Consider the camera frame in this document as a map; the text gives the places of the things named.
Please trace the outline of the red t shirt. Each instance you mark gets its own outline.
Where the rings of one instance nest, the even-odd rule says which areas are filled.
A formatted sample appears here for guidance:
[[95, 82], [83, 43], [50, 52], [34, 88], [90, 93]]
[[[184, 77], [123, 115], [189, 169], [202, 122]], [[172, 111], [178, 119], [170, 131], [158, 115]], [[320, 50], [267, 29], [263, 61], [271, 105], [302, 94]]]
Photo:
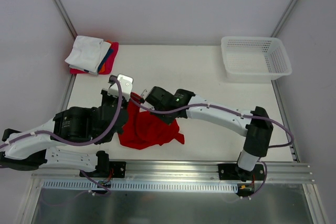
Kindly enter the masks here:
[[122, 128], [123, 133], [118, 135], [122, 146], [143, 150], [154, 145], [162, 146], [172, 140], [185, 143], [176, 120], [170, 125], [165, 124], [148, 111], [141, 112], [133, 102], [128, 104], [127, 112], [129, 119]]

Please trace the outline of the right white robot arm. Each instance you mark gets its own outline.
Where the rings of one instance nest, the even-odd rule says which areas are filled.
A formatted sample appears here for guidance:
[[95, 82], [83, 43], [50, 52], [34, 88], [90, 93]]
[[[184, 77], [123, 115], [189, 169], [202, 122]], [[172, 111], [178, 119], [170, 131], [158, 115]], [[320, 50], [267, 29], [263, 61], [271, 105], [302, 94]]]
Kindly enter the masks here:
[[265, 157], [273, 132], [266, 110], [256, 106], [252, 111], [230, 109], [210, 103], [192, 91], [178, 89], [174, 94], [153, 87], [145, 102], [155, 110], [153, 114], [166, 124], [176, 118], [202, 120], [225, 127], [245, 138], [233, 175], [246, 182], [252, 179], [254, 168]]

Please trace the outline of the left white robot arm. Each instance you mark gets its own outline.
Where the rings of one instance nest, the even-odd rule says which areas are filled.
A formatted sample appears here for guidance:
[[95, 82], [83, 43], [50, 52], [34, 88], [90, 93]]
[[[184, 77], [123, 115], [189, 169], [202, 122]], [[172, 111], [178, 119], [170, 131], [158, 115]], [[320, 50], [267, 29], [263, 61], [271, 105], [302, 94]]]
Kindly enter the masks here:
[[30, 131], [6, 129], [1, 145], [1, 167], [18, 171], [33, 171], [41, 167], [78, 169], [93, 177], [110, 172], [109, 155], [64, 151], [60, 146], [84, 147], [112, 140], [122, 133], [128, 121], [130, 92], [112, 95], [102, 90], [99, 107], [73, 106], [59, 112], [45, 124]]

